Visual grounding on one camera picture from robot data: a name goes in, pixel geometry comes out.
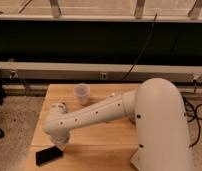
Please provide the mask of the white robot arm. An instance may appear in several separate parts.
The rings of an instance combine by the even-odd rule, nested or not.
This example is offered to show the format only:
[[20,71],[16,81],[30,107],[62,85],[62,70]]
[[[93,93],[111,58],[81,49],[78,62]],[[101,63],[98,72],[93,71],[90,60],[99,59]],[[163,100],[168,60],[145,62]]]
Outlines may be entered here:
[[152,78],[137,89],[68,113],[51,105],[43,131],[63,150],[73,129],[134,116],[138,150],[130,159],[138,171],[194,171],[183,97],[170,81]]

